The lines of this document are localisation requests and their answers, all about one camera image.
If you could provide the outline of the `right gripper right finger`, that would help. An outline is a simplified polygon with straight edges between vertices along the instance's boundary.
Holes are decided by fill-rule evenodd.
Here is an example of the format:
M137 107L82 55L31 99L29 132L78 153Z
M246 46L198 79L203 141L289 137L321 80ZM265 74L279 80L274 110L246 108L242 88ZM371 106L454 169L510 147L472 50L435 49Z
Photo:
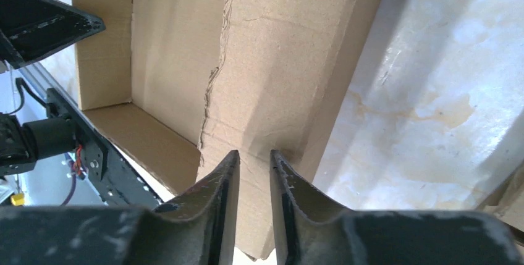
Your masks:
M522 264L509 227L478 211L356 211L270 153L278 264Z

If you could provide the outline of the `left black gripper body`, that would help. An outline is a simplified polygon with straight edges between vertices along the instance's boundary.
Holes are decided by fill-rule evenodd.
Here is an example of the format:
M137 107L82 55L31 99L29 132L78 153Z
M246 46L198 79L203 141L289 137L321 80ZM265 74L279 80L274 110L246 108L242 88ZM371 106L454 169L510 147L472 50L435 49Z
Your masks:
M1 0L1 60L19 69L105 29L102 18L58 0Z

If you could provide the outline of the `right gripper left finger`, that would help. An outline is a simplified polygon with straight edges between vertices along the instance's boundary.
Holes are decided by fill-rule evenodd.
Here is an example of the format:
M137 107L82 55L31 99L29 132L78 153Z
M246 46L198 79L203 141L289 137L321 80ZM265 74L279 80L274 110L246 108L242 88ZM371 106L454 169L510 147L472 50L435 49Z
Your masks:
M1 209L2 264L232 264L236 150L154 210L137 206Z

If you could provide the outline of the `cardboard box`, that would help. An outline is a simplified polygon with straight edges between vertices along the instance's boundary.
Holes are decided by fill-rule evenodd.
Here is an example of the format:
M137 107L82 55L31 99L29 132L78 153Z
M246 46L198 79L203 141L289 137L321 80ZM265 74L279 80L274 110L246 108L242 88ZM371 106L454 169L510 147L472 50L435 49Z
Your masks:
M240 153L236 247L274 249L269 154L312 180L381 0L72 0L78 105L177 194Z

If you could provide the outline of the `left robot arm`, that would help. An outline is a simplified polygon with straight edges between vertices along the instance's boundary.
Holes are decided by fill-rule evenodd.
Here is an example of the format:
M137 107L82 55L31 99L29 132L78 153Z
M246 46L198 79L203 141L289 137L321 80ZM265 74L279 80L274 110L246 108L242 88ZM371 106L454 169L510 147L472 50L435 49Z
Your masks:
M1 0L1 60L26 67L105 30L101 18L58 0ZM75 152L73 171L81 175L82 153L106 165L107 147L55 89L43 100L22 78L15 79L20 105L1 114L1 175L29 172L36 162Z

